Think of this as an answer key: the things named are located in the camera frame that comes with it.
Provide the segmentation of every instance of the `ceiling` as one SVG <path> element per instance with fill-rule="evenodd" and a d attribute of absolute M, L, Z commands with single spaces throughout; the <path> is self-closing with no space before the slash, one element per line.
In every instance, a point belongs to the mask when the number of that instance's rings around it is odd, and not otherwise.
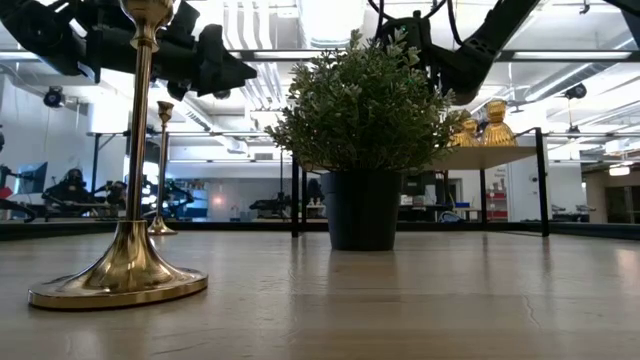
<path fill-rule="evenodd" d="M 334 41 L 348 37 L 352 27 L 359 27 L 365 37 L 371 37 L 378 21 L 377 13 L 369 7 L 366 0 L 315 2 L 316 5 L 322 3 L 322 6 L 315 6 L 314 0 L 188 2 L 202 14 L 194 35 L 208 23 L 223 24 L 224 40 L 229 50 L 270 47 L 278 50 L 307 49 L 310 47 L 310 38 L 326 37 Z M 463 39 L 482 25 L 487 12 L 495 3 L 496 0 L 455 1 L 456 22 Z M 611 50 L 620 45 L 621 41 L 631 39 L 631 33 L 617 8 L 598 0 L 590 0 L 589 3 L 590 11 L 580 14 L 583 0 L 541 0 L 506 49 Z M 385 12 L 393 17 L 408 17 L 414 10 L 420 10 L 424 14 L 430 7 L 429 1 L 385 1 Z M 451 35 L 446 8 L 431 18 L 431 26 L 435 44 L 448 49 L 457 47 Z M 634 41 L 627 41 L 626 44 L 625 50 L 637 49 Z M 0 48 L 19 48 L 4 29 L 0 29 Z M 62 85 L 65 93 L 83 102 L 106 101 L 111 96 L 129 100 L 133 97 L 133 78 L 128 74 L 105 71 L 103 83 L 95 86 L 83 78 L 62 77 L 42 63 L 16 64 L 4 61 L 2 64 L 4 71 L 19 74 L 20 81 L 17 84 L 28 87 L 31 91 L 44 92 L 50 85 Z M 189 94 L 177 111 L 174 131 L 199 130 L 195 123 L 188 120 L 190 112 L 204 118 L 216 131 L 261 131 L 264 126 L 275 122 L 277 109 L 286 103 L 285 96 L 292 80 L 290 72 L 294 63 L 274 61 L 251 65 L 259 71 L 259 78 L 249 82 L 245 89 L 233 90 L 229 99 L 217 100 L 210 95 L 197 98 L 195 94 Z M 548 90 L 544 97 L 535 99 L 535 102 L 529 101 L 533 90 L 554 82 L 560 82 L 556 87 L 561 86 L 568 80 L 559 80 L 574 71 L 580 74 L 580 68 L 589 65 L 496 63 L 479 96 L 466 108 L 477 110 L 491 98 L 501 97 L 519 101 L 523 104 L 519 109 L 524 110 L 524 114 L 531 114 L 530 118 L 517 117 L 522 126 L 526 123 L 527 126 L 543 126 L 548 131 L 564 131 L 571 120 L 581 123 L 580 129 L 583 132 L 635 130 L 629 126 L 636 119 L 640 121 L 640 103 L 634 104 L 637 101 L 634 94 L 640 90 L 640 82 L 637 81 L 640 79 L 640 64 L 614 64 L 602 72 L 590 73 L 583 80 L 588 89 L 587 96 L 581 100 L 573 100 L 570 111 L 567 100 L 557 96 L 566 87 L 555 93 Z M 159 99 L 167 99 L 162 87 L 152 89 L 150 105 L 153 106 Z M 606 117 L 612 113 L 619 114 Z M 597 145 L 597 141 L 580 144 L 584 149 Z"/>

